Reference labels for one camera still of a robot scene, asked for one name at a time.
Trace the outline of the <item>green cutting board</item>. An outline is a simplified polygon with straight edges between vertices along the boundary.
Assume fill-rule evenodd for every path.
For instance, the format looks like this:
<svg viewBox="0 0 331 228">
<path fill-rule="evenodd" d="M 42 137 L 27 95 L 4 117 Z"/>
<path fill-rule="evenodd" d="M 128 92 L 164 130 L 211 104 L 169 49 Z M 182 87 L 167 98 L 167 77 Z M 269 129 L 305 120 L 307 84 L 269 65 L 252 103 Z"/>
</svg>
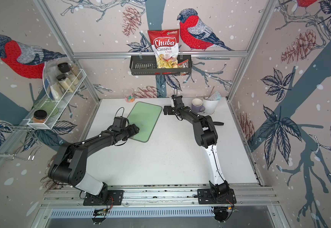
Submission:
<svg viewBox="0 0 331 228">
<path fill-rule="evenodd" d="M 137 102 L 127 117 L 130 124 L 135 124 L 139 128 L 139 133 L 132 139 L 142 143 L 148 142 L 162 111 L 161 106 Z"/>
</svg>

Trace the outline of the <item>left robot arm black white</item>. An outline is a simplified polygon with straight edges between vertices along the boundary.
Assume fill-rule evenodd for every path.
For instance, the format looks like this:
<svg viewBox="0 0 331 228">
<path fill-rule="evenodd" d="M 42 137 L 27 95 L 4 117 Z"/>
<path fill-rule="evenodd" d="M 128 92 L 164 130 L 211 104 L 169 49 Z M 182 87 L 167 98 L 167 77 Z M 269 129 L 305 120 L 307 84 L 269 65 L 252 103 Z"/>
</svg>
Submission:
<svg viewBox="0 0 331 228">
<path fill-rule="evenodd" d="M 125 142 L 139 133 L 139 130 L 135 124 L 120 128 L 111 127 L 85 141 L 62 144 L 50 166 L 48 177 L 57 184 L 63 183 L 98 196 L 105 183 L 87 173 L 87 159 L 119 141 Z"/>
</svg>

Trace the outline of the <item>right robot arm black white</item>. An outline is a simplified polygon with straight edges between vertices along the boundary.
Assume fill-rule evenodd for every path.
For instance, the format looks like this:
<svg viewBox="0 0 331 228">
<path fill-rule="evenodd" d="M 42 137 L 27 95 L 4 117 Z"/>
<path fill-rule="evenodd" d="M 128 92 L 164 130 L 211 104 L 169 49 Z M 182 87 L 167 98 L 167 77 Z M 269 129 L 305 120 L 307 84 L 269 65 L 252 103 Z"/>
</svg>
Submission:
<svg viewBox="0 0 331 228">
<path fill-rule="evenodd" d="M 230 192 L 230 186 L 222 173 L 218 154 L 217 140 L 218 134 L 214 121 L 210 116 L 203 116 L 194 112 L 183 103 L 182 96 L 172 95 L 171 105 L 163 108 L 165 115 L 174 115 L 179 121 L 190 122 L 194 130 L 194 138 L 198 146 L 202 147 L 206 153 L 210 167 L 210 191 L 214 201 L 221 201 Z"/>
</svg>

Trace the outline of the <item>purple mug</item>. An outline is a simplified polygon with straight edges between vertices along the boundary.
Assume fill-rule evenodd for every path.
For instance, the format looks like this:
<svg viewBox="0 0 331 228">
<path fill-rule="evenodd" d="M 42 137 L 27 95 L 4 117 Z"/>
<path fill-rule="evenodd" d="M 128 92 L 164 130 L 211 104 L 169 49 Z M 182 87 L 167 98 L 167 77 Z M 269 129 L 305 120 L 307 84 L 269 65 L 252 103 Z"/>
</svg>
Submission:
<svg viewBox="0 0 331 228">
<path fill-rule="evenodd" d="M 199 98 L 195 98 L 192 100 L 191 110 L 195 113 L 200 113 L 205 111 L 205 107 L 203 106 L 203 101 Z"/>
</svg>

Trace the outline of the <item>clear jar with candies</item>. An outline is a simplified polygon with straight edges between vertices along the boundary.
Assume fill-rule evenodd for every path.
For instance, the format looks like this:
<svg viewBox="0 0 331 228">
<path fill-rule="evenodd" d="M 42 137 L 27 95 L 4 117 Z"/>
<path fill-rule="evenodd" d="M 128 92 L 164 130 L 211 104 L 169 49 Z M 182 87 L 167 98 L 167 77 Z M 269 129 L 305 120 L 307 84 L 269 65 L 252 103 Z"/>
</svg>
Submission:
<svg viewBox="0 0 331 228">
<path fill-rule="evenodd" d="M 132 103 L 135 100 L 134 90 L 132 88 L 125 88 L 123 90 L 124 99 L 128 103 Z"/>
</svg>

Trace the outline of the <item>small snack packet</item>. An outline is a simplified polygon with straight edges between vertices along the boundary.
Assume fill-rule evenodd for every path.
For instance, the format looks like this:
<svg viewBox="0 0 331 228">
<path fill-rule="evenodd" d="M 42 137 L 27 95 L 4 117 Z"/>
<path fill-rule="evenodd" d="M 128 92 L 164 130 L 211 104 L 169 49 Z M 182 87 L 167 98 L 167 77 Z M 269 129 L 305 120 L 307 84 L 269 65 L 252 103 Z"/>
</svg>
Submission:
<svg viewBox="0 0 331 228">
<path fill-rule="evenodd" d="M 189 68 L 189 60 L 185 60 L 185 61 L 182 61 L 180 63 L 178 63 L 178 68 Z"/>
</svg>

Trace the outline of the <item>red cassava chips bag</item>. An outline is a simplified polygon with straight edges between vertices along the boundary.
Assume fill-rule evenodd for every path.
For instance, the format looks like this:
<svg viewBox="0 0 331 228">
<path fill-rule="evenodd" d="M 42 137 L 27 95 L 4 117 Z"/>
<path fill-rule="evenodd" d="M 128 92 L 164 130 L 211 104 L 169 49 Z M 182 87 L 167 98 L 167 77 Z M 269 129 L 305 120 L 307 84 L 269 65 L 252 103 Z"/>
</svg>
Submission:
<svg viewBox="0 0 331 228">
<path fill-rule="evenodd" d="M 178 68 L 179 29 L 149 30 L 158 68 Z"/>
</svg>

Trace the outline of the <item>spice jar black lid front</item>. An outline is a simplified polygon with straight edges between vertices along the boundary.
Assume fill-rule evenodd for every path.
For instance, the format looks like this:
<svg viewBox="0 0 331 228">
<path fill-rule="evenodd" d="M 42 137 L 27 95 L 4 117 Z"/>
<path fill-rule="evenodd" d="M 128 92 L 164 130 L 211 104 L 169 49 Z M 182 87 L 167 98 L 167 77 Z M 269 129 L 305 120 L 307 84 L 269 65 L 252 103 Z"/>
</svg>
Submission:
<svg viewBox="0 0 331 228">
<path fill-rule="evenodd" d="M 75 87 L 71 80 L 67 78 L 65 74 L 60 74 L 57 77 L 57 80 L 59 84 L 63 87 L 63 89 L 68 92 L 68 93 L 74 93 L 75 92 Z"/>
</svg>

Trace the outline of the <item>spice jar black lid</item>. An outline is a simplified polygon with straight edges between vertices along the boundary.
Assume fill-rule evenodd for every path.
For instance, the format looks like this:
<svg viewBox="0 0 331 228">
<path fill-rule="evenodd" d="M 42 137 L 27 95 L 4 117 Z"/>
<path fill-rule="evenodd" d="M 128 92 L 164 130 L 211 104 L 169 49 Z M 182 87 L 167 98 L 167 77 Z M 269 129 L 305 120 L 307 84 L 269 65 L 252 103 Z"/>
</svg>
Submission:
<svg viewBox="0 0 331 228">
<path fill-rule="evenodd" d="M 58 69 L 62 74 L 66 75 L 66 77 L 73 83 L 73 85 L 76 86 L 79 84 L 77 76 L 71 71 L 67 62 L 58 64 Z"/>
<path fill-rule="evenodd" d="M 57 80 L 59 84 L 63 87 L 63 89 L 68 92 L 68 93 L 74 93 L 75 92 L 75 87 L 71 80 L 67 78 L 65 74 L 60 74 L 57 77 Z"/>
</svg>

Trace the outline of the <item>green glass bowl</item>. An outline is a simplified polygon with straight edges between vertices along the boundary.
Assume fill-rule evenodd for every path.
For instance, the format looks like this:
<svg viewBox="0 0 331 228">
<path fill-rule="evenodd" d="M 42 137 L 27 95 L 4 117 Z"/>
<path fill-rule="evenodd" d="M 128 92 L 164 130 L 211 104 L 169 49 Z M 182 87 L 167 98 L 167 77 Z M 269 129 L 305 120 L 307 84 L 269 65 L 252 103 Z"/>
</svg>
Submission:
<svg viewBox="0 0 331 228">
<path fill-rule="evenodd" d="M 48 113 L 48 117 L 56 116 L 59 112 L 57 108 L 57 102 L 45 97 L 37 101 L 33 108 L 37 110 L 45 110 Z"/>
</svg>

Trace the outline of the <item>spice jar black lid back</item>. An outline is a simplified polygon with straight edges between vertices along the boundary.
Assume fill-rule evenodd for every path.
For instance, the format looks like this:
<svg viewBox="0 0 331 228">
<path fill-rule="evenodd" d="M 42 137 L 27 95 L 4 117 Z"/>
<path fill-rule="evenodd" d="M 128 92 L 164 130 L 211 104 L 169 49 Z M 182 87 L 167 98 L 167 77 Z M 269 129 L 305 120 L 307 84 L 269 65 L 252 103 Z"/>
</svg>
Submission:
<svg viewBox="0 0 331 228">
<path fill-rule="evenodd" d="M 79 84 L 77 76 L 71 71 L 67 62 L 58 64 L 58 69 L 62 74 L 66 75 L 66 77 L 73 83 L 73 85 L 76 86 Z"/>
</svg>

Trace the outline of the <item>jar with orange contents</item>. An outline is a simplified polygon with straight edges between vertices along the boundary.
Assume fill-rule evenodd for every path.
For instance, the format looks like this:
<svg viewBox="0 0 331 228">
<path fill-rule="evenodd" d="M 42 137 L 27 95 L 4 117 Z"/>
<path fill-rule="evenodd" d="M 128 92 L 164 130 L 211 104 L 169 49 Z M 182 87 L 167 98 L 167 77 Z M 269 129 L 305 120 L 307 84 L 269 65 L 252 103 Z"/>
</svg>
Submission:
<svg viewBox="0 0 331 228">
<path fill-rule="evenodd" d="M 45 110 L 36 110 L 33 114 L 33 123 L 44 123 L 48 117 L 48 113 Z"/>
</svg>

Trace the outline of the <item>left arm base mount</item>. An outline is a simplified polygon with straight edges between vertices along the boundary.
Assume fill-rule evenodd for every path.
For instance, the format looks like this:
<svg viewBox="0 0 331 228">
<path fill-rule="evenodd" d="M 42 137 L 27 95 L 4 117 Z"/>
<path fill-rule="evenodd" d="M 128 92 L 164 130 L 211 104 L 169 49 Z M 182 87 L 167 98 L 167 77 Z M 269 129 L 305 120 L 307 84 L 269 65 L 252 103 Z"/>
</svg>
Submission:
<svg viewBox="0 0 331 228">
<path fill-rule="evenodd" d="M 105 189 L 99 195 L 86 193 L 84 198 L 84 206 L 119 206 L 123 199 L 123 190 L 108 190 Z"/>
</svg>

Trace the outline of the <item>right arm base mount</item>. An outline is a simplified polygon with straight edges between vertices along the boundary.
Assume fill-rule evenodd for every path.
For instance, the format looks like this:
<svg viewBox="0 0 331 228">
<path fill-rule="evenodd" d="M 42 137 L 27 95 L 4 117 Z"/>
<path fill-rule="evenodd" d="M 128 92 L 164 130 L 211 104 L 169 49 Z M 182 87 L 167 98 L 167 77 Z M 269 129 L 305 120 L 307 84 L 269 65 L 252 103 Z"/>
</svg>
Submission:
<svg viewBox="0 0 331 228">
<path fill-rule="evenodd" d="M 233 189 L 229 189 L 226 193 L 216 196 L 212 193 L 211 189 L 198 189 L 197 190 L 198 203 L 201 205 L 206 204 L 236 204 L 236 196 Z"/>
</svg>

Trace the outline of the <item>aluminium rail frame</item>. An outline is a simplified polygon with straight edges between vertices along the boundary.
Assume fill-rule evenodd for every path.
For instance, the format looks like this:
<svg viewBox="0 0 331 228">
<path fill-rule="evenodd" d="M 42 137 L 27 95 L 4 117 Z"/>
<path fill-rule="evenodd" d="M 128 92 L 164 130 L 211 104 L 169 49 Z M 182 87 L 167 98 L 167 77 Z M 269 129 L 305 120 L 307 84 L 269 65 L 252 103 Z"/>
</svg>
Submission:
<svg viewBox="0 0 331 228">
<path fill-rule="evenodd" d="M 236 197 L 235 206 L 268 206 L 280 205 L 272 187 L 262 187 L 258 184 L 230 184 Z M 114 185 L 110 191 L 123 191 L 120 207 L 180 207 L 199 206 L 198 189 L 209 189 L 209 185 Z M 82 208 L 85 194 L 70 187 L 50 190 L 39 203 L 39 208 Z"/>
</svg>

